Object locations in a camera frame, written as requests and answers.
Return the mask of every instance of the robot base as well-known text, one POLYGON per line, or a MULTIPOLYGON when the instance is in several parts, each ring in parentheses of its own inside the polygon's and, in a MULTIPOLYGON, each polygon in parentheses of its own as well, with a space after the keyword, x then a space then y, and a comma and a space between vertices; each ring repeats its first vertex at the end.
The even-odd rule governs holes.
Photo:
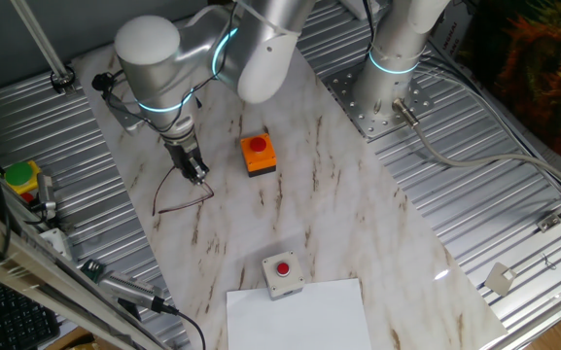
MULTIPOLYGON (((363 67, 364 63, 332 74, 324 79, 324 84, 363 136, 373 139, 405 125, 405 120, 400 115, 376 116, 354 101, 354 85, 363 67)), ((417 117, 429 113, 434 106, 429 95, 416 82, 416 78, 409 84, 405 101, 417 117)))

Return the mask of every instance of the robotic arm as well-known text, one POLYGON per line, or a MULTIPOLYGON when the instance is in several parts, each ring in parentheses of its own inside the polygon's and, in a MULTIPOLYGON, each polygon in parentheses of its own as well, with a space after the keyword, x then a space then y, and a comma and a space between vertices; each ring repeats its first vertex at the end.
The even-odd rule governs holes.
MULTIPOLYGON (((217 79, 248 103, 273 96, 285 80, 299 33, 315 4, 244 1, 235 0, 235 7, 243 10, 239 21, 225 8, 211 6, 181 30, 165 18, 142 16, 116 35, 116 53, 145 120, 163 138, 174 165, 197 185, 209 168, 195 136, 195 90, 217 79)), ((374 117, 392 114, 392 102, 404 98, 413 66, 448 1, 396 0, 380 22, 359 83, 363 103, 374 106, 374 117)))

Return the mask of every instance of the marble tabletop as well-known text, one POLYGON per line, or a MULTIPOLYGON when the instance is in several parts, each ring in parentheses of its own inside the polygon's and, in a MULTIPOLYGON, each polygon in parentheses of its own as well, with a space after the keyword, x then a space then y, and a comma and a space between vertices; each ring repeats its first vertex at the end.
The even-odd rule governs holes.
MULTIPOLYGON (((113 48, 74 66, 175 306, 200 324, 210 349, 228 349, 226 293, 265 287, 261 260, 290 250, 306 283, 360 279, 373 349, 478 349, 506 333, 297 51, 265 103, 242 102, 219 82, 196 93, 196 132, 215 196, 155 216, 168 152, 146 126, 126 134, 90 85, 95 74, 120 69, 113 48), (239 140, 264 131, 277 170, 249 178, 239 140)), ((173 172, 158 208, 202 195, 173 172)))

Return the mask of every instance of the green button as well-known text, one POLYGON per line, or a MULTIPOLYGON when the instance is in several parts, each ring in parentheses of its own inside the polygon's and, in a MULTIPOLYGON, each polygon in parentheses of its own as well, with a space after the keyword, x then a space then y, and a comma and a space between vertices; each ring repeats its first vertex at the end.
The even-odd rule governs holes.
POLYGON ((34 169, 26 162, 13 164, 6 170, 6 182, 12 186, 26 184, 34 174, 34 169))

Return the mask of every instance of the colorful fabric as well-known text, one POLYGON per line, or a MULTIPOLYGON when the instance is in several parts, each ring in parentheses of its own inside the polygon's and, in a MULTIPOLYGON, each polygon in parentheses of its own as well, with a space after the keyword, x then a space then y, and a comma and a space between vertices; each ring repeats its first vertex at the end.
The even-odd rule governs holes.
POLYGON ((561 155, 561 0, 482 0, 461 57, 561 155))

